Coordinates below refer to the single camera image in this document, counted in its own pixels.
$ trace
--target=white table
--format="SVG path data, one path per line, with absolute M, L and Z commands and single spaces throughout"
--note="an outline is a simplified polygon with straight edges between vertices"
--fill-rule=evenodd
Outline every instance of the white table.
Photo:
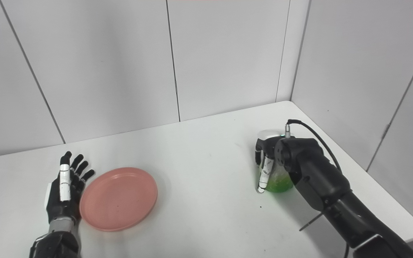
M 287 119 L 313 126 L 359 199 L 400 237 L 413 240 L 413 217 L 285 101 L 0 156 L 0 257 L 26 258 L 33 240 L 46 233 L 46 185 L 67 150 L 84 154 L 99 175 L 119 167 L 142 168 L 159 188 L 155 208 L 135 227 L 100 232 L 82 222 L 83 258 L 342 257 L 345 243 L 325 218 L 298 231 L 316 212 L 295 188 L 256 192 L 256 134 L 283 128 Z M 291 129 L 297 137 L 313 137 L 301 126 Z

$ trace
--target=green cup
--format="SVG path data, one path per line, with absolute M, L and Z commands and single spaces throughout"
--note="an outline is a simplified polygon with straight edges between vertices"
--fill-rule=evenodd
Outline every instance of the green cup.
M 259 166 L 259 175 L 261 174 L 261 166 Z M 282 193 L 291 189 L 293 183 L 291 181 L 290 175 L 282 166 L 278 165 L 276 162 L 272 167 L 272 172 L 270 173 L 269 182 L 267 183 L 266 190 L 274 193 Z

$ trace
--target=black cable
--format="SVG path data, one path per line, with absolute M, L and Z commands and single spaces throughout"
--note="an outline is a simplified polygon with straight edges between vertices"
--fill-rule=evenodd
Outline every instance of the black cable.
M 344 253 L 344 258 L 348 257 L 348 252 L 350 250 L 350 247 L 348 246 L 348 244 L 345 244 L 345 253 Z
M 329 153 L 329 155 L 331 156 L 332 160 L 334 161 L 334 164 L 336 165 L 336 168 L 342 172 L 341 166 L 339 165 L 339 162 L 337 161 L 336 157 L 334 156 L 334 153 L 332 153 L 331 149 L 329 149 L 328 145 L 326 144 L 326 142 L 324 142 L 323 139 L 321 139 L 321 136 L 319 134 L 317 134 L 315 132 L 315 130 L 313 130 L 308 124 L 305 124 L 304 122 L 297 120 L 297 119 L 288 119 L 288 122 L 286 124 L 300 124 L 303 127 L 307 128 L 323 145 L 323 147 L 326 149 L 326 151 Z M 345 247 L 345 253 L 344 253 L 344 258 L 348 257 L 348 253 L 350 251 L 350 247 L 348 246 L 348 244 L 346 244 Z

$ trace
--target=robotic hand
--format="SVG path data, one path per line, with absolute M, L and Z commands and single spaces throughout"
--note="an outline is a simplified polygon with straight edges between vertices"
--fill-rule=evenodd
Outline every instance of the robotic hand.
M 95 174 L 95 171 L 91 169 L 81 177 L 89 163 L 81 163 L 84 157 L 79 154 L 70 166 L 71 155 L 68 151 L 61 158 L 60 171 L 51 183 L 47 202 L 49 232 L 34 241 L 29 258 L 78 257 L 79 242 L 72 232 L 81 219 L 79 201 L 85 182 Z
M 289 137 L 289 124 L 300 124 L 309 129 L 336 165 L 324 156 L 316 139 Z M 356 249 L 354 258 L 413 258 L 413 250 L 406 242 L 355 196 L 331 150 L 312 128 L 290 119 L 286 124 L 285 135 L 259 138 L 256 162 L 260 163 L 258 152 L 263 151 L 267 152 L 264 153 L 265 158 L 283 166 L 307 203 L 328 219 L 350 248 Z M 262 175 L 258 187 L 265 189 Z

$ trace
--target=robot finger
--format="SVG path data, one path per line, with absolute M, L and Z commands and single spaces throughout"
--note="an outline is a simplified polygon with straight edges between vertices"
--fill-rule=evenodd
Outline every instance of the robot finger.
M 82 162 L 82 163 L 79 165 L 79 167 L 77 167 L 77 169 L 76 169 L 76 171 L 75 171 L 75 174 L 76 174 L 77 176 L 80 176 L 80 175 L 82 174 L 82 171 L 84 171 L 84 169 L 87 168 L 88 165 L 89 165 L 89 163 L 88 163 L 86 160 L 84 160 L 84 162 Z
M 77 165 L 79 165 L 79 163 L 84 159 L 84 156 L 82 154 L 79 154 L 71 163 L 71 171 L 75 171 L 77 168 Z
M 82 190 L 84 190 L 84 187 L 85 187 L 85 182 L 87 182 L 87 180 L 89 180 L 94 175 L 95 175 L 95 170 L 91 169 L 87 171 L 87 173 L 85 173 L 84 176 L 82 176 L 82 178 L 77 183 L 77 190 L 79 192 L 82 192 Z

